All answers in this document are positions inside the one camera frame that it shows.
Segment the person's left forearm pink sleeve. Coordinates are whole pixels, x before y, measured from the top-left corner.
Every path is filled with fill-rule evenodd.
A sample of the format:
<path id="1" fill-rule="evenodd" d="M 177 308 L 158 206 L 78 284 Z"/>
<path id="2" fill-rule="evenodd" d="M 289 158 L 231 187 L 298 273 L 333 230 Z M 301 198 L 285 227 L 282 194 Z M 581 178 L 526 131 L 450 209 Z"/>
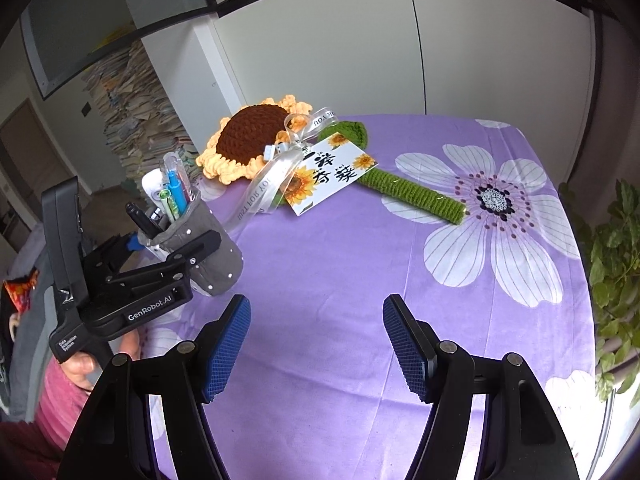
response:
<path id="1" fill-rule="evenodd" d="M 52 358 L 46 368 L 35 422 L 60 450 L 66 448 L 92 391 L 88 375 L 95 368 L 94 359 L 84 352 L 76 353 L 64 363 Z"/>

